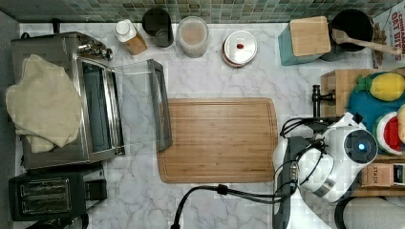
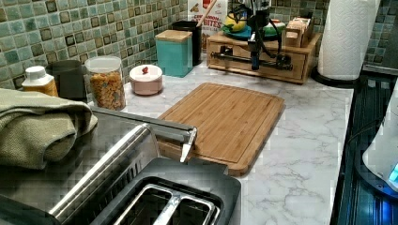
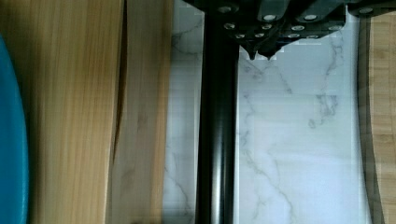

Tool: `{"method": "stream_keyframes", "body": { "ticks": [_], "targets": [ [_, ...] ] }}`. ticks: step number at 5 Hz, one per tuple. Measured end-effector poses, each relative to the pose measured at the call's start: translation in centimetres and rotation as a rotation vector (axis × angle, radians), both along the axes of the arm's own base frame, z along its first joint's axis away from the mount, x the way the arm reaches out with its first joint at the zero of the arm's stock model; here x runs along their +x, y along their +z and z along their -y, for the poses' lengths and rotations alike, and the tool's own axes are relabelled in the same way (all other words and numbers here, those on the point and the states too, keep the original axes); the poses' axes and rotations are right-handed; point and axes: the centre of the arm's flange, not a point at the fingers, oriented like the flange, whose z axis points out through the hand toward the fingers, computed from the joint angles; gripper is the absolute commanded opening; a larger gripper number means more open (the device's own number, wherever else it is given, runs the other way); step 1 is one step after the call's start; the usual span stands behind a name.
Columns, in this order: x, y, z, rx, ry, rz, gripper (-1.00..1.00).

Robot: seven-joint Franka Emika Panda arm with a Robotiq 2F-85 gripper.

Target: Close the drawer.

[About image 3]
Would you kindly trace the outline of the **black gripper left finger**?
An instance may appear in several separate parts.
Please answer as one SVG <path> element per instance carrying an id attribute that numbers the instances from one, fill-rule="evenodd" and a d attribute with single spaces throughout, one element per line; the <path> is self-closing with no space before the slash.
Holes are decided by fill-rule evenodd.
<path id="1" fill-rule="evenodd" d="M 270 59 L 281 45 L 282 0 L 184 0 L 213 17 L 228 37 L 255 59 Z"/>

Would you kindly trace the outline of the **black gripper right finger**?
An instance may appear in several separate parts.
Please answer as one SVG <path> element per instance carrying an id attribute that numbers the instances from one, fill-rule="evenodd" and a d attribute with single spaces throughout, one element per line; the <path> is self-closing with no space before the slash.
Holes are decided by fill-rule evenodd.
<path id="1" fill-rule="evenodd" d="M 347 13 L 371 18 L 395 10 L 395 0 L 260 0 L 258 19 L 265 39 L 257 52 L 270 59 L 302 38 L 321 38 L 342 29 Z"/>

